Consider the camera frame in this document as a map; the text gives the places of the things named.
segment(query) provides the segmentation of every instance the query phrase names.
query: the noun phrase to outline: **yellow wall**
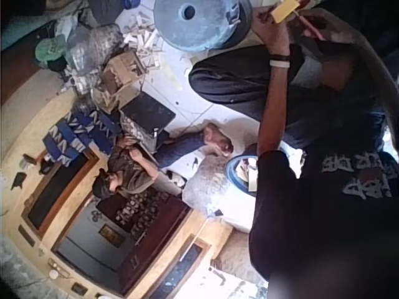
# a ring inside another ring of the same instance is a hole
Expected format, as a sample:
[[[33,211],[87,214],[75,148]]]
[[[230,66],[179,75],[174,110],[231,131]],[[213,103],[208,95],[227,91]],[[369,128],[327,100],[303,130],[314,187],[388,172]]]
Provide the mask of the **yellow wall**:
[[[23,189],[19,187],[11,191],[11,185],[19,168],[19,162],[23,154],[28,154],[32,157],[38,157],[44,150],[42,138],[46,135],[49,128],[63,117],[72,107],[75,99],[73,91],[55,97],[51,100],[25,127],[23,132],[16,139],[5,157],[2,157],[2,177],[6,179],[2,188],[2,213],[8,213],[1,217],[1,230],[6,234],[11,241],[18,247],[18,249],[25,255],[27,259],[45,276],[48,276],[50,266],[47,264],[49,258],[55,260],[61,267],[70,273],[71,278],[58,278],[54,283],[61,289],[69,292],[73,297],[77,297],[72,293],[70,288],[75,282],[79,282],[89,290],[84,298],[94,298],[97,292],[108,295],[112,298],[118,298],[109,292],[101,289],[95,284],[88,281],[83,276],[74,272],[63,261],[58,259],[50,249],[55,244],[56,239],[60,235],[62,229],[71,218],[72,214],[77,210],[81,202],[85,199],[91,190],[94,177],[97,175],[99,168],[106,167],[105,156],[99,152],[95,146],[91,147],[93,152],[100,158],[96,165],[89,171],[84,179],[75,188],[68,200],[62,206],[61,210],[50,225],[43,239],[40,241],[36,235],[30,230],[26,223],[21,218],[24,210],[24,201],[32,194],[36,186],[42,179],[39,175],[39,165],[32,169],[25,171],[27,178],[23,183]],[[190,234],[196,234],[205,221],[204,216],[198,212],[192,212],[187,218],[186,222],[181,226],[181,229],[176,233],[173,240],[165,247],[164,251],[158,256],[151,266],[151,270],[142,278],[137,287],[129,294],[129,299],[140,299],[146,293],[148,288],[157,280],[164,269],[170,264],[177,251],[186,241]],[[19,225],[22,225],[29,235],[35,240],[35,246],[31,247],[22,235],[17,231]],[[232,231],[232,227],[224,222],[209,221],[202,231],[200,238],[211,246],[209,252],[203,260],[202,267],[209,266],[209,260],[216,257],[221,250],[228,236]],[[44,255],[39,256],[39,251],[43,250]]]

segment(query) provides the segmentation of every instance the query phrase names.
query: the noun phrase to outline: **plastic bag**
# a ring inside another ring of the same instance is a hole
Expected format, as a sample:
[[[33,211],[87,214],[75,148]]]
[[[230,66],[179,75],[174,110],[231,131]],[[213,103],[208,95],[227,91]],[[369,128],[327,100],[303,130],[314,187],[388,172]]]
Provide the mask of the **plastic bag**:
[[[68,38],[65,58],[77,74],[83,76],[108,62],[122,42],[122,34],[115,24],[91,30],[78,26]]]
[[[69,34],[77,27],[77,24],[77,14],[62,17],[57,21],[57,25],[55,26],[55,35],[63,34],[65,40],[68,40]]]
[[[228,159],[209,155],[201,162],[197,172],[183,190],[183,201],[207,217],[214,217],[230,187],[225,175]]]

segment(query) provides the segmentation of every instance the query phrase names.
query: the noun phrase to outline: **blue jeans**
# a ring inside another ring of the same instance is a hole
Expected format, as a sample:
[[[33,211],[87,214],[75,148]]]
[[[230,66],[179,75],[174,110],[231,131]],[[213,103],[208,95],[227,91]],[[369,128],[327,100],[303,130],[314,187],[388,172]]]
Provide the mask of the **blue jeans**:
[[[203,131],[186,133],[174,139],[172,143],[162,145],[154,154],[154,158],[158,161],[159,168],[165,168],[204,145]]]

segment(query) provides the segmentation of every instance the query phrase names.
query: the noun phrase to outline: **wooden cabinet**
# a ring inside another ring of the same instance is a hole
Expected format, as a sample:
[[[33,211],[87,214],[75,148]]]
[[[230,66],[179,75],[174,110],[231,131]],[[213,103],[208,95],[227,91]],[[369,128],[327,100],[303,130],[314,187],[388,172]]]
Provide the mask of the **wooden cabinet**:
[[[154,223],[147,230],[146,237],[117,269],[123,295],[126,295],[138,283],[189,211],[190,208],[184,202],[170,196]]]

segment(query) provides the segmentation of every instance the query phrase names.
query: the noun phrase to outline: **bare foot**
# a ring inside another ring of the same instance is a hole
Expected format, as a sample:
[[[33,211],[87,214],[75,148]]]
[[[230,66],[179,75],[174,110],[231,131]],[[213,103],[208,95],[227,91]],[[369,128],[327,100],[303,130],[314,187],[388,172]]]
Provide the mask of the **bare foot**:
[[[223,156],[229,156],[233,152],[233,144],[231,140],[213,123],[208,123],[204,128],[204,141],[206,145],[210,145],[221,152]]]

